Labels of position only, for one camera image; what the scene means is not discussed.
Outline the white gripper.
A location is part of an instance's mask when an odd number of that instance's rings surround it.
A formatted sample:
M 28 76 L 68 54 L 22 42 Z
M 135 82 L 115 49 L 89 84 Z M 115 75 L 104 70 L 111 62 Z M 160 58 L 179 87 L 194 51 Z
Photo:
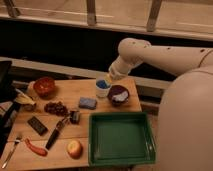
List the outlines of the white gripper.
M 121 56 L 119 56 L 109 67 L 109 77 L 112 80 L 123 79 L 132 69 L 133 65 L 127 63 Z

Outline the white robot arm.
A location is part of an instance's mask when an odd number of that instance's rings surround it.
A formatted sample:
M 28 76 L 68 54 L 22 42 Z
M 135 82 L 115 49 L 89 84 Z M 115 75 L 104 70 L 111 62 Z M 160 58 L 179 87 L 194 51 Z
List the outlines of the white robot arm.
M 179 76 L 213 65 L 213 48 L 156 46 L 146 40 L 125 38 L 118 45 L 118 57 L 109 67 L 109 77 L 120 80 L 142 63 Z

